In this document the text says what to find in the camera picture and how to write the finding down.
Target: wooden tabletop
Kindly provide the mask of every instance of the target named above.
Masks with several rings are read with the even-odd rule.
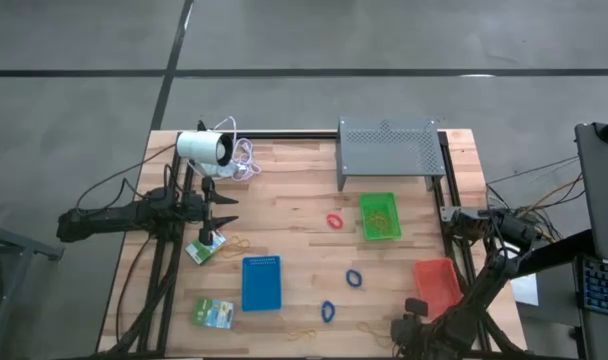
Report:
[[[472,132],[446,132],[463,206],[484,207],[485,182]],[[176,134],[152,132],[146,156],[172,144]],[[170,164],[172,155],[169,150],[143,166],[140,191],[162,185],[163,166]],[[214,206],[215,216],[240,217],[226,225],[223,233],[229,238],[248,239],[251,246],[243,255],[229,253],[234,256],[225,257],[225,253],[217,253],[202,266],[182,253],[166,356],[390,356],[390,343],[378,344],[373,335],[357,326],[365,322],[378,334],[387,335],[390,321],[403,314],[404,300],[418,297],[413,264],[444,256],[434,197],[426,191],[424,179],[349,177],[344,191],[338,193],[332,140],[257,140],[254,155],[262,168],[260,175],[246,182],[216,182],[220,194],[239,200],[239,204]],[[199,189],[199,184],[196,179],[194,188]],[[359,209],[359,195],[363,192],[395,193],[401,239],[364,240]],[[341,215],[342,230],[333,230],[326,224],[329,213]],[[196,239],[198,230],[199,225],[187,225],[184,246]],[[115,343],[117,299],[128,268],[145,240],[142,232],[126,235],[99,350]],[[151,241],[145,250],[124,296],[121,332],[144,304],[153,244]],[[261,255],[281,257],[282,309],[243,312],[242,258]],[[481,244],[473,247],[473,257],[479,271],[484,263]],[[361,288],[346,284],[347,269],[361,272]],[[198,297],[233,302],[233,329],[193,325],[191,313]],[[329,324],[320,317],[325,300],[336,306],[335,319]],[[489,311],[510,339],[525,348],[510,284]],[[305,330],[315,330],[315,336],[293,340],[289,335]],[[152,327],[151,336],[157,339],[156,326]]]

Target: blue plastic container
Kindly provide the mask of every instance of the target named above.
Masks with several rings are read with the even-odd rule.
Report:
[[[242,260],[242,311],[282,308],[282,271],[279,256]]]

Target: white paper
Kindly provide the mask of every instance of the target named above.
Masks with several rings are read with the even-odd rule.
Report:
[[[507,244],[517,250],[516,247],[511,244]],[[513,258],[516,255],[512,252],[508,253],[509,258]],[[511,286],[513,287],[513,297],[515,301],[523,304],[539,306],[539,299],[537,297],[537,277],[535,274],[522,276],[521,278],[511,280]]]

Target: gray floor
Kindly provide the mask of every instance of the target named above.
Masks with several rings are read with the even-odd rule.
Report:
[[[0,0],[0,69],[162,69],[182,0]],[[202,0],[179,68],[608,68],[608,1]],[[57,216],[101,178],[142,158],[162,78],[0,78],[0,226],[57,243]],[[608,121],[608,77],[176,79],[162,129],[233,115],[240,128],[333,128],[339,115],[440,117],[472,128],[487,180],[575,154],[573,126]],[[539,198],[577,164],[497,185]],[[136,172],[128,174],[135,181]],[[118,183],[84,206],[107,202]],[[550,215],[585,229],[583,201]],[[8,359],[94,350],[122,236],[66,246],[31,269]],[[529,348],[574,354],[568,268],[539,276],[520,307]]]

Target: green bowl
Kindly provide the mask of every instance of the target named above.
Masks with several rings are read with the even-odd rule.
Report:
[[[360,194],[360,210],[366,240],[398,239],[402,236],[393,193]]]

